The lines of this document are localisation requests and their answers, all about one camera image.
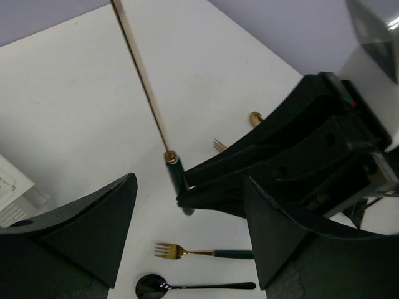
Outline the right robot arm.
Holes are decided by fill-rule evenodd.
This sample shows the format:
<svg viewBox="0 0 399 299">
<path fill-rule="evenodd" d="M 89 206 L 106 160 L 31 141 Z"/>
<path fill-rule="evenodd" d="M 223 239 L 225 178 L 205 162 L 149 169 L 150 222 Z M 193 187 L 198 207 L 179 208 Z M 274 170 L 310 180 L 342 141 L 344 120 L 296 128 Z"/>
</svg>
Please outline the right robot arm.
<svg viewBox="0 0 399 299">
<path fill-rule="evenodd" d="M 252 130 L 185 173 L 184 209 L 244 217 L 244 181 L 330 217 L 398 196 L 398 2 L 347 1 L 358 46 L 338 74 L 305 75 Z"/>
</svg>

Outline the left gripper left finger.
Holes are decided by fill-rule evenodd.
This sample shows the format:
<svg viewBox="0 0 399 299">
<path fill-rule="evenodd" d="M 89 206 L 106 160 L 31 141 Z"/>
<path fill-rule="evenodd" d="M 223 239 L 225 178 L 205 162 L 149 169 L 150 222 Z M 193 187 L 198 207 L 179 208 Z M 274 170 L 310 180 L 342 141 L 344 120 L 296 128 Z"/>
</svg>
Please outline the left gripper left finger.
<svg viewBox="0 0 399 299">
<path fill-rule="evenodd" d="M 1 229 L 1 298 L 107 298 L 137 197 L 133 173 Z"/>
</svg>

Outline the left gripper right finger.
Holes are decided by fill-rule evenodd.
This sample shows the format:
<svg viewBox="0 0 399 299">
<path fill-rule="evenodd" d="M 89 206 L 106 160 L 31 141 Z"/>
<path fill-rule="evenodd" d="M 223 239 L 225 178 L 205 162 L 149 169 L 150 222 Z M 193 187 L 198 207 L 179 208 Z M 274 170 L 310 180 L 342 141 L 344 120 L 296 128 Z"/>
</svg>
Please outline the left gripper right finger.
<svg viewBox="0 0 399 299">
<path fill-rule="evenodd" d="M 270 196 L 253 179 L 244 207 L 268 298 L 397 298 L 398 236 L 354 229 Z"/>
</svg>

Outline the gold knife green handle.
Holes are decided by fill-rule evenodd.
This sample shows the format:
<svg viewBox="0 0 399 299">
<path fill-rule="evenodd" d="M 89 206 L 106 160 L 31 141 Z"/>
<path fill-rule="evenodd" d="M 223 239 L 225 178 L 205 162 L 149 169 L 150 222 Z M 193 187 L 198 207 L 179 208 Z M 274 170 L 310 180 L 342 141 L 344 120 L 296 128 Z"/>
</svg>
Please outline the gold knife green handle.
<svg viewBox="0 0 399 299">
<path fill-rule="evenodd" d="M 165 148 L 163 160 L 168 170 L 171 183 L 175 190 L 175 194 L 177 196 L 182 195 L 189 190 L 189 185 L 185 176 L 183 164 L 176 151 L 172 150 L 170 146 L 170 142 L 168 140 L 166 132 L 166 126 L 161 117 L 161 111 L 158 106 L 154 91 L 152 89 L 149 76 L 145 69 L 145 64 L 133 36 L 132 28 L 130 27 L 130 24 L 128 22 L 127 14 L 123 8 L 123 4 L 121 1 L 111 1 L 110 3 L 112 5 L 115 17 L 118 21 L 119 28 L 123 34 L 123 38 L 130 53 L 130 57 L 137 71 L 138 78 L 147 99 L 151 114 L 155 121 L 155 125 Z"/>
</svg>

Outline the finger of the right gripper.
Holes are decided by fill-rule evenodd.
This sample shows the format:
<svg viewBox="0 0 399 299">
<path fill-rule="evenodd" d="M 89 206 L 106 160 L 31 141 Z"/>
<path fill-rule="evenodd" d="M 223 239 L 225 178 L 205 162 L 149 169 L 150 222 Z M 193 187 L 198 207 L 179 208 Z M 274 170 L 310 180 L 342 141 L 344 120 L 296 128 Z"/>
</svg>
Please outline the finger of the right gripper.
<svg viewBox="0 0 399 299">
<path fill-rule="evenodd" d="M 282 167 L 273 168 L 271 161 L 277 161 L 281 154 L 312 131 L 306 124 L 311 117 L 310 107 L 276 108 L 267 118 L 262 118 L 258 112 L 252 112 L 249 117 L 253 129 L 227 149 L 221 148 L 221 143 L 215 142 L 220 153 L 186 172 L 188 182 L 200 186 L 227 174 L 238 174 L 240 171 L 258 169 L 257 175 L 262 182 L 267 178 L 278 180 Z"/>
<path fill-rule="evenodd" d="M 250 168 L 277 154 L 278 149 L 242 149 L 218 154 L 187 171 L 189 187 L 177 196 L 178 206 L 244 215 L 243 181 Z"/>
</svg>

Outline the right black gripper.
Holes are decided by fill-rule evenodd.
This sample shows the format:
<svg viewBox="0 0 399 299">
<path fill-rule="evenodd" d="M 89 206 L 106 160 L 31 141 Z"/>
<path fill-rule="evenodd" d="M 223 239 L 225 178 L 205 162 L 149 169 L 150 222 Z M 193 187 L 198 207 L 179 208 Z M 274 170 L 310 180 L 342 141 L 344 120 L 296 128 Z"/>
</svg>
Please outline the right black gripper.
<svg viewBox="0 0 399 299">
<path fill-rule="evenodd" d="M 368 197 L 398 195 L 398 151 L 348 80 L 306 75 L 279 110 L 284 149 L 269 162 L 275 200 L 330 217 Z"/>
</svg>

